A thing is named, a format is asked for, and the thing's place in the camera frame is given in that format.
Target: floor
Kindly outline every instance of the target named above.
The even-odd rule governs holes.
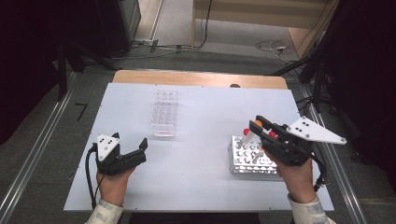
[[[141,7],[145,8],[143,6],[144,1],[140,0],[140,2]],[[153,39],[159,39],[159,43],[163,45],[189,44],[190,37],[185,34],[190,34],[190,31],[180,32],[179,27],[176,26],[175,28],[173,23],[165,22],[170,20],[166,18],[172,18],[171,15],[174,14],[174,12],[170,15],[165,13],[165,10],[171,6],[169,4],[174,2],[172,0],[163,2],[163,13],[158,20],[158,27],[154,29]],[[240,27],[240,29],[243,29],[243,32],[239,32],[241,34],[249,34],[249,32],[255,34],[254,31],[249,31],[247,27]],[[257,49],[256,41],[279,38],[288,40],[290,37],[287,33],[282,33],[283,31],[280,28],[274,27],[273,34],[271,34],[271,27],[262,27],[261,29],[265,30],[266,33],[258,32],[257,36],[252,37],[249,41],[244,41],[247,39],[243,36],[235,35],[235,39],[229,39],[227,45],[222,45],[219,40],[224,39],[227,32],[234,31],[227,28],[223,32],[217,33],[210,31],[209,28],[206,49],[186,51],[179,54],[175,54],[175,51],[171,49],[157,49],[150,54],[149,48],[137,48],[131,50],[124,59],[119,59],[113,63],[122,66],[124,69],[205,71],[253,76],[271,74],[284,67],[286,63],[279,60],[272,51],[264,52]],[[148,30],[149,32],[141,35],[141,38],[150,37],[152,29]],[[294,46],[290,45],[290,52],[293,51],[293,48]],[[285,52],[280,55],[282,59],[298,60],[294,56],[289,57]],[[75,78],[69,80],[70,84],[73,83],[70,85],[70,98],[65,102],[64,111],[57,120],[56,126],[51,130],[51,136],[44,145],[35,168],[32,167],[30,170],[32,172],[30,180],[26,183],[21,197],[17,200],[18,203],[11,208],[13,212],[8,217],[8,223],[83,223],[88,219],[88,213],[66,213],[63,211],[63,207],[73,181],[73,174],[78,166],[82,150],[86,145],[86,140],[105,92],[106,84],[111,82],[114,72],[90,61],[87,61],[87,65],[84,74],[72,74],[70,76]],[[296,100],[304,98],[301,85],[296,81],[299,72],[301,72],[301,69],[296,69],[282,76],[287,80],[288,87],[292,90]],[[0,173],[0,194],[2,197],[5,196],[8,187],[17,177],[29,153],[35,149],[35,140],[46,126],[53,109],[58,106],[55,101],[57,93],[58,88],[54,87],[26,118],[11,139],[0,146],[0,170],[2,170]],[[81,115],[81,105],[87,105],[87,107],[82,117],[78,119]],[[340,119],[332,115],[331,112],[329,107],[323,105],[322,116],[327,127],[340,135],[345,135],[346,132]],[[394,223],[396,219],[394,213],[396,194],[389,185],[384,172],[374,165],[365,165],[359,160],[353,161],[350,159],[354,152],[351,145],[338,147],[337,152],[361,203],[361,209],[367,219],[366,223]],[[331,183],[328,190],[335,208],[334,212],[328,213],[329,216],[337,223],[364,223],[356,222],[351,218],[332,167],[329,167],[328,180]],[[121,223],[127,223],[127,220],[128,214],[125,214]],[[262,213],[261,220],[262,223],[289,223],[290,211]]]

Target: hand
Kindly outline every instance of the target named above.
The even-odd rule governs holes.
[[[312,159],[302,166],[287,166],[269,152],[265,151],[268,158],[276,163],[277,173],[285,180],[290,197],[297,203],[311,203],[317,198],[313,186]]]
[[[134,168],[120,175],[106,175],[99,186],[101,198],[108,203],[122,207],[128,179],[133,171]],[[101,181],[102,177],[103,175],[99,174],[99,172],[96,174],[98,183]]]

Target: white gripper bracket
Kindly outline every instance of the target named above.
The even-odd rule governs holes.
[[[108,154],[117,146],[120,142],[119,138],[107,136],[101,134],[97,137],[98,144],[98,159],[104,161]]]
[[[303,116],[291,124],[286,131],[307,141],[324,142],[344,145],[347,140],[323,128],[314,121]]]

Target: white sleeve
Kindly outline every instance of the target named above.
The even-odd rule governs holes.
[[[318,196],[312,203],[296,203],[290,196],[288,198],[296,224],[335,224],[327,217]]]
[[[117,224],[122,215],[122,211],[122,207],[118,207],[100,199],[86,224]]]

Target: table surface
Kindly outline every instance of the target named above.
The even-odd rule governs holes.
[[[178,85],[182,80],[185,80],[183,84]],[[245,88],[224,88],[230,83]],[[114,132],[120,133],[121,154],[136,149],[143,137],[148,138],[148,161],[136,169],[128,184],[124,203],[127,211],[289,210],[283,182],[244,180],[229,172],[227,146],[231,136],[241,133],[249,119],[254,119],[257,114],[277,123],[291,123],[299,118],[290,91],[250,88],[249,85],[285,88],[286,82],[278,77],[166,71],[117,72],[114,83],[107,87],[64,210],[91,210],[88,190],[81,190],[87,188],[85,155],[91,142],[96,142],[97,135]],[[150,135],[149,120],[156,90],[179,92],[177,136],[174,139],[164,141]],[[238,102],[244,101],[246,96],[249,96],[248,101],[240,106]],[[96,172],[95,166],[92,157],[92,176]],[[314,167],[314,174],[318,174],[317,167]],[[324,209],[333,210],[327,189],[321,189],[318,195]]]

